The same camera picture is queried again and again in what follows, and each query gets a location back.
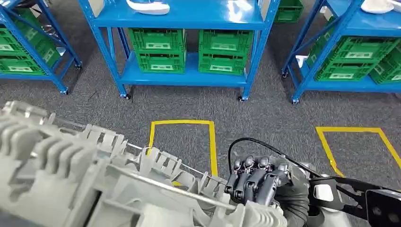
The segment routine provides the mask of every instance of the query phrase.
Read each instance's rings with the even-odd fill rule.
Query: white object on shelf
[[[330,11],[329,8],[327,8],[327,6],[323,6],[320,9],[320,13],[323,13],[323,15],[326,18],[326,20],[330,20],[330,18],[333,16],[333,13]]]
[[[102,12],[105,7],[105,1],[103,0],[88,0],[89,5],[92,9],[93,15],[95,17],[99,16],[100,12]]]
[[[38,5],[32,6],[32,7],[30,8],[30,10],[31,10],[31,12],[33,13],[33,15],[34,15],[36,18],[38,18],[38,17],[40,16],[40,13],[39,13],[38,11],[42,12],[42,10],[39,8]]]
[[[367,13],[383,14],[393,10],[394,6],[388,0],[365,0],[361,9]]]
[[[306,61],[306,59],[307,59],[308,57],[309,57],[309,56],[303,56],[303,55],[296,55],[296,56],[295,56],[296,61],[298,62],[298,66],[299,66],[300,68],[302,68],[302,66],[304,65],[304,62]]]
[[[266,19],[267,11],[269,10],[270,0],[260,0],[258,6],[261,10],[263,21]]]
[[[393,1],[393,0],[388,0],[389,3],[392,4],[392,6],[394,6],[394,10],[397,12],[401,12],[401,2],[399,1]]]
[[[135,3],[130,0],[127,0],[127,4],[132,9],[143,14],[163,15],[167,14],[170,11],[170,6],[167,4],[163,4],[161,2]]]

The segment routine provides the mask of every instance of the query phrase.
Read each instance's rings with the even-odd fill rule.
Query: white plastic component
[[[392,6],[394,6],[394,10],[397,12],[401,12],[401,2],[399,1],[394,1],[394,0],[388,0]]]
[[[127,4],[132,9],[143,14],[164,15],[170,11],[170,6],[168,4],[163,4],[161,2],[135,3],[130,0],[127,0]]]
[[[304,62],[308,58],[308,56],[296,55],[295,58],[296,61],[298,62],[298,66],[301,68],[304,65]]]
[[[330,18],[333,16],[333,13],[330,11],[329,8],[327,8],[327,6],[323,6],[320,9],[320,12],[323,13],[324,18],[326,18],[326,20],[330,20]]]
[[[88,0],[89,5],[92,9],[93,15],[95,17],[99,16],[100,12],[102,12],[103,8],[105,7],[104,0]]]
[[[266,207],[264,205],[248,201],[245,206],[244,226],[247,227],[286,227],[287,220],[282,215],[280,207]]]
[[[320,227],[352,227],[346,213],[328,208],[321,209],[324,223]]]
[[[361,9],[367,13],[383,14],[393,10],[394,6],[388,0],[365,0]]]
[[[333,192],[331,191],[331,187],[328,184],[315,185],[314,196],[317,199],[324,200],[324,201],[331,202],[334,200]]]
[[[267,16],[267,11],[269,10],[270,0],[260,0],[258,5],[261,11],[262,18],[263,20],[265,20]]]

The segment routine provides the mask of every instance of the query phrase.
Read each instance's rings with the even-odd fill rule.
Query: caster wheel
[[[74,67],[75,67],[76,69],[78,69],[78,70],[81,70],[81,69],[82,69],[82,64],[80,64],[80,65],[75,64]]]
[[[237,100],[238,100],[240,103],[243,103],[244,101],[246,101],[246,99],[243,99],[242,96],[239,96],[239,97],[237,98]]]
[[[121,98],[124,98],[125,100],[130,100],[131,96],[129,94],[126,94],[125,96],[122,96]]]

